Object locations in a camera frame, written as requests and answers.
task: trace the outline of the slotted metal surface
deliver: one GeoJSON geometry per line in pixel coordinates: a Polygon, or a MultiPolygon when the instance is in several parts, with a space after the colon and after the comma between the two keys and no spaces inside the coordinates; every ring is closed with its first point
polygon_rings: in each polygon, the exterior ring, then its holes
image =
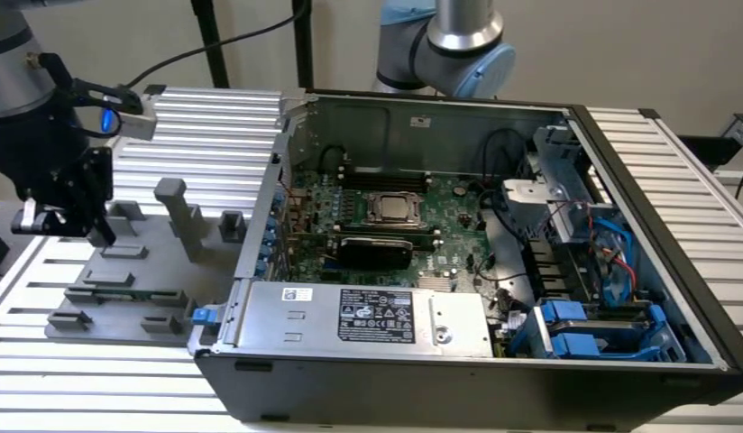
{"type": "Polygon", "coordinates": [[[743,332],[743,208],[664,123],[589,108],[712,294],[743,332]]]}
{"type": "MultiPolygon", "coordinates": [[[[201,92],[190,89],[169,90],[170,92],[163,94],[167,106],[158,107],[158,110],[162,110],[161,122],[181,124],[190,123],[193,119],[206,125],[213,125],[215,121],[218,124],[236,123],[236,119],[227,117],[237,115],[257,117],[266,112],[264,108],[268,104],[264,102],[252,105],[249,112],[241,106],[241,98],[260,94],[225,90],[201,92]]],[[[609,128],[616,129],[619,124],[633,124],[631,134],[648,134],[645,122],[635,113],[625,116],[624,110],[608,110],[596,114],[600,117],[597,120],[613,123],[609,128]]],[[[242,149],[245,143],[218,141],[229,131],[213,130],[211,134],[201,134],[179,128],[165,129],[163,126],[159,131],[161,138],[157,146],[171,146],[173,144],[166,144],[170,140],[165,137],[174,136],[185,139],[183,142],[173,140],[173,143],[183,143],[175,146],[191,143],[175,149],[218,150],[223,146],[214,143],[237,143],[230,144],[234,149],[230,152],[246,152],[242,149]]],[[[241,135],[237,138],[226,137],[223,140],[244,140],[240,138],[244,133],[236,132],[236,134],[241,135]]],[[[142,154],[135,163],[155,162],[162,158],[155,155],[155,152],[147,152],[162,149],[161,147],[150,149],[149,144],[139,142],[126,142],[125,146],[145,149],[145,151],[135,151],[135,154],[139,152],[142,154]]],[[[659,152],[671,154],[667,149],[659,152]]],[[[207,161],[202,158],[182,160],[174,154],[167,154],[165,158],[169,161],[178,161],[177,163],[189,164],[194,161],[199,164],[201,161],[207,161]]],[[[123,165],[119,164],[123,153],[118,155],[115,193],[118,197],[134,198],[141,203],[149,203],[147,198],[151,195],[145,194],[143,191],[151,193],[151,186],[158,178],[171,171],[147,164],[142,164],[138,171],[131,170],[134,165],[126,165],[123,169],[123,165]]],[[[206,155],[211,158],[209,165],[229,164],[229,160],[221,157],[221,154],[206,155]]],[[[222,192],[237,194],[241,191],[238,185],[246,185],[232,182],[244,180],[257,182],[254,177],[249,178],[240,173],[219,174],[201,166],[190,167],[189,172],[191,174],[187,176],[182,174],[181,177],[187,180],[189,192],[197,194],[194,197],[203,205],[203,214],[206,207],[229,208],[226,204],[219,205],[222,202],[215,196],[222,192]]],[[[659,189],[655,192],[665,194],[672,191],[659,189]]],[[[683,210],[681,213],[663,212],[661,214],[687,218],[675,220],[675,224],[679,223],[680,226],[727,221],[725,213],[716,209],[693,213],[683,210]]],[[[693,251],[700,252],[703,258],[720,257],[716,255],[720,251],[743,254],[743,244],[733,249],[715,249],[709,246],[713,243],[704,239],[689,240],[683,244],[695,247],[693,251]]],[[[240,424],[225,414],[225,408],[182,348],[79,345],[51,343],[46,340],[42,332],[45,317],[53,309],[58,308],[65,286],[74,282],[91,252],[90,246],[83,242],[38,237],[31,241],[0,284],[0,431],[326,431],[317,426],[240,424]]],[[[712,289],[717,290],[720,301],[731,309],[729,314],[743,315],[743,282],[733,283],[729,280],[716,282],[712,289]]],[[[334,427],[332,431],[409,432],[412,429],[334,427]]],[[[460,430],[438,429],[437,431],[445,433],[460,430]]],[[[635,431],[639,433],[743,433],[743,394],[716,407],[691,405],[677,408],[635,431]]]]}
{"type": "Polygon", "coordinates": [[[201,205],[205,216],[233,208],[249,218],[280,133],[278,103],[277,92],[166,88],[151,97],[158,119],[151,140],[111,142],[114,199],[135,200],[146,213],[163,215],[151,189],[162,177],[179,177],[185,199],[201,205]]]}

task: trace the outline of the gray block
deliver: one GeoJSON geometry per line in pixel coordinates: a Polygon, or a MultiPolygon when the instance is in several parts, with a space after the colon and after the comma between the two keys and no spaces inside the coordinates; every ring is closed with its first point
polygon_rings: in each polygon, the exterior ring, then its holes
{"type": "Polygon", "coordinates": [[[135,232],[133,231],[133,226],[127,221],[125,216],[106,216],[106,223],[111,227],[113,232],[115,232],[115,236],[135,236],[135,232]]]}
{"type": "Polygon", "coordinates": [[[133,284],[133,274],[127,271],[106,270],[87,271],[82,282],[93,285],[129,287],[133,284]]]}
{"type": "Polygon", "coordinates": [[[109,209],[109,215],[114,217],[125,217],[130,221],[143,221],[146,217],[141,213],[139,204],[131,200],[118,200],[109,209]]]}
{"type": "Polygon", "coordinates": [[[47,316],[47,323],[55,329],[74,329],[85,331],[90,324],[90,318],[82,311],[54,311],[47,316]]]}
{"type": "Polygon", "coordinates": [[[198,223],[203,254],[194,263],[166,216],[129,222],[139,236],[118,239],[106,250],[97,250],[57,310],[85,311],[90,323],[85,328],[59,328],[49,322],[45,335],[53,340],[183,346],[195,305],[221,302],[229,295],[240,244],[223,241],[214,229],[215,220],[198,223]],[[173,318],[178,327],[170,320],[167,327],[157,321],[147,324],[143,318],[173,318]]]}
{"type": "Polygon", "coordinates": [[[105,259],[138,260],[146,257],[147,249],[143,245],[113,245],[101,250],[99,255],[105,259]]]}
{"type": "Polygon", "coordinates": [[[246,221],[242,212],[225,210],[218,218],[218,234],[223,242],[242,244],[246,237],[246,221]]]}
{"type": "Polygon", "coordinates": [[[150,334],[179,334],[182,328],[173,316],[149,316],[141,320],[139,325],[150,334]]]}
{"type": "Polygon", "coordinates": [[[171,228],[181,241],[185,253],[190,262],[201,259],[201,227],[198,227],[198,217],[191,215],[191,209],[183,199],[183,192],[187,189],[183,180],[162,178],[157,182],[153,193],[170,217],[171,228]]]}

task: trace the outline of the white label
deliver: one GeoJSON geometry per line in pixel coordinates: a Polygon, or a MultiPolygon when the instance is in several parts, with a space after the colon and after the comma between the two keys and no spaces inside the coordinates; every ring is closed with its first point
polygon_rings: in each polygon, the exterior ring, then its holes
{"type": "Polygon", "coordinates": [[[432,119],[429,117],[412,117],[408,121],[408,125],[412,128],[429,128],[430,120],[432,119]]]}
{"type": "Polygon", "coordinates": [[[312,301],[312,289],[309,287],[285,287],[281,300],[312,301]]]}

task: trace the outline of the metal frame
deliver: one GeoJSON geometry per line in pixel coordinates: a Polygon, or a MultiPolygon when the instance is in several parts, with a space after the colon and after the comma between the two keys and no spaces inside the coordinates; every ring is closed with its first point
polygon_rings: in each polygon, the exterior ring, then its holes
{"type": "MultiPolygon", "coordinates": [[[[393,99],[390,102],[398,100],[440,105],[504,106],[563,113],[575,126],[600,177],[609,182],[608,189],[619,196],[620,207],[644,248],[649,246],[652,250],[651,259],[661,264],[660,272],[668,290],[688,322],[693,324],[692,331],[703,346],[709,351],[715,347],[715,352],[723,359],[717,359],[713,353],[713,364],[709,365],[657,365],[563,360],[477,361],[448,357],[434,360],[426,357],[368,354],[326,357],[292,351],[232,347],[229,343],[237,341],[241,327],[241,315],[237,313],[225,317],[225,321],[232,319],[222,328],[225,343],[201,348],[195,352],[195,363],[236,418],[246,421],[262,419],[292,422],[321,422],[324,419],[338,424],[373,419],[381,425],[474,428],[501,425],[509,428],[628,430],[676,405],[692,401],[715,404],[725,396],[743,391],[743,337],[724,309],[715,301],[709,301],[715,299],[711,291],[584,106],[382,96],[321,90],[314,91],[314,96],[318,99],[393,99]],[[256,365],[257,368],[250,369],[249,365],[256,365]],[[482,382],[470,382],[466,385],[462,374],[468,377],[480,376],[482,382]],[[364,388],[368,395],[358,396],[349,392],[346,384],[368,377],[374,378],[373,383],[364,388]],[[687,382],[689,377],[695,378],[693,383],[687,382]],[[438,392],[422,395],[414,391],[430,389],[433,381],[438,383],[438,392]],[[689,385],[695,392],[689,393],[689,389],[680,390],[675,384],[669,384],[676,381],[689,385]],[[576,382],[587,382],[589,388],[572,387],[576,382]],[[318,395],[312,392],[317,383],[322,389],[318,395]],[[498,383],[513,389],[512,397],[497,392],[498,383]],[[532,398],[525,392],[529,387],[535,389],[543,384],[548,390],[547,395],[560,393],[567,399],[555,404],[535,406],[532,402],[536,404],[539,397],[532,398]],[[616,384],[619,393],[613,392],[616,384]],[[381,391],[389,387],[398,389],[396,395],[381,391]],[[240,389],[249,389],[252,392],[241,394],[240,389]],[[462,407],[465,393],[470,398],[469,405],[462,407]],[[432,411],[426,411],[426,414],[401,413],[400,408],[413,401],[421,407],[444,405],[456,409],[437,414],[432,411]],[[364,408],[362,414],[357,413],[360,407],[364,408]],[[492,410],[497,407],[507,410],[492,410]],[[547,419],[553,407],[556,416],[547,419]]],[[[639,141],[656,140],[651,136],[633,138],[639,141]]],[[[688,176],[696,179],[697,174],[693,172],[688,176]]],[[[269,201],[264,200],[258,206],[269,208],[269,201]]],[[[237,308],[246,304],[248,284],[248,281],[241,282],[238,296],[230,299],[237,308]]]]}
{"type": "MultiPolygon", "coordinates": [[[[202,46],[211,45],[219,41],[218,25],[213,14],[213,0],[190,0],[191,12],[197,17],[201,29],[202,46]]],[[[226,76],[225,54],[221,47],[205,51],[207,70],[211,74],[211,83],[215,88],[229,88],[229,77],[226,76]]]]}

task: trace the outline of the power supply label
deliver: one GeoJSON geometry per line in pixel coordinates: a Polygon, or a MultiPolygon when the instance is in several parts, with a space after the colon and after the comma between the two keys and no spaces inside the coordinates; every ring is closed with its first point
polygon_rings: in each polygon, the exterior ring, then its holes
{"type": "Polygon", "coordinates": [[[341,289],[336,334],[342,341],[413,344],[410,292],[341,289]]]}

